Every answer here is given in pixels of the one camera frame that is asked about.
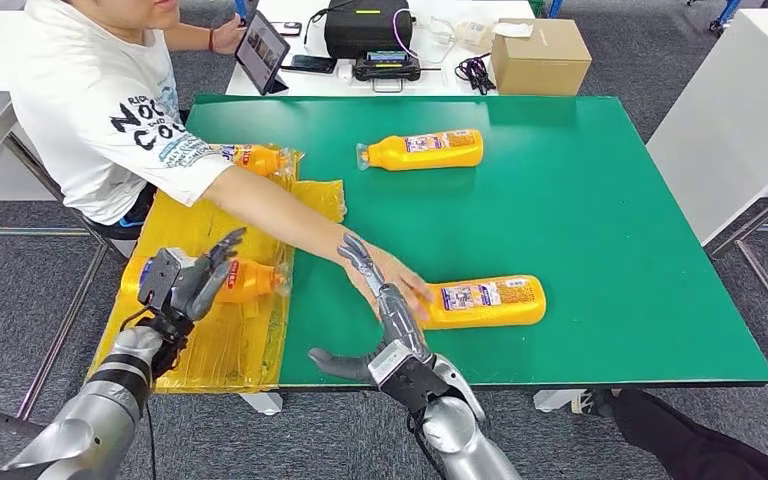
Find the person's right hand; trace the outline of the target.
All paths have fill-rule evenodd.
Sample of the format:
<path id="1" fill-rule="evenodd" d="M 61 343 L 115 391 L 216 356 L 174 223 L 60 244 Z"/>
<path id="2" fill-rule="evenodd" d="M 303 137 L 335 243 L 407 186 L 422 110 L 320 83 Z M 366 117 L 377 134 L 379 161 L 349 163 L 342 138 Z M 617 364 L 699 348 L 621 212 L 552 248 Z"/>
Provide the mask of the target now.
<path id="1" fill-rule="evenodd" d="M 389 252 L 372 244 L 366 244 L 366 247 L 375 265 L 383 274 L 385 282 L 392 283 L 402 293 L 413 318 L 420 323 L 426 321 L 428 310 L 425 304 L 432 300 L 432 295 L 424 280 Z M 344 268 L 349 281 L 364 297 L 376 317 L 379 317 L 375 294 L 370 290 L 366 280 L 349 260 L 342 259 L 339 265 Z"/>

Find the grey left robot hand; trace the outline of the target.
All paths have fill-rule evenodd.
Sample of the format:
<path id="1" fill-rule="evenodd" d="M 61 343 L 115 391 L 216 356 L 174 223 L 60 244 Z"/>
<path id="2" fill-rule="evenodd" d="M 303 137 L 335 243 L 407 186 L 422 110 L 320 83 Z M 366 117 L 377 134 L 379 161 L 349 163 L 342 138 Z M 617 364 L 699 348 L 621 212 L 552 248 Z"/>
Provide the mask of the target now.
<path id="1" fill-rule="evenodd" d="M 245 233 L 246 228 L 230 231 L 198 257 L 186 255 L 180 249 L 173 252 L 179 270 L 168 306 L 176 321 L 195 323 L 206 316 L 230 272 L 236 247 Z"/>

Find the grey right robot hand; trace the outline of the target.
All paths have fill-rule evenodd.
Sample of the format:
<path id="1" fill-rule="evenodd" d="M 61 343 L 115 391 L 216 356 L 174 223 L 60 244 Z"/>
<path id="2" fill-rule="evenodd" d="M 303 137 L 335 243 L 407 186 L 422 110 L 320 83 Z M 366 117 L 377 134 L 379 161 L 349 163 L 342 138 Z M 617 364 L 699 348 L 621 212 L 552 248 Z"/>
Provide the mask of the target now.
<path id="1" fill-rule="evenodd" d="M 318 347 L 310 349 L 308 357 L 317 368 L 343 379 L 380 385 L 396 368 L 396 362 L 389 358 L 391 354 L 400 359 L 410 353 L 421 362 L 428 362 L 432 353 L 407 301 L 396 285 L 385 280 L 362 240 L 346 234 L 338 254 L 350 262 L 371 290 L 383 334 L 376 348 L 363 356 L 339 356 Z"/>

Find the person's left hand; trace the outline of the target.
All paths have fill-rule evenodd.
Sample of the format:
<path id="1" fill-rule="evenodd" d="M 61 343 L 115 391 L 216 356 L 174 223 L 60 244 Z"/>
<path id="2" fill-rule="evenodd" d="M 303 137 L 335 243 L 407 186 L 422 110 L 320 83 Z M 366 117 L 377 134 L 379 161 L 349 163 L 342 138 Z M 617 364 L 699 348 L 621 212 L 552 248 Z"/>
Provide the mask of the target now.
<path id="1" fill-rule="evenodd" d="M 211 30 L 208 49 L 217 54 L 233 54 L 245 31 L 241 16 L 235 14 L 228 22 Z"/>

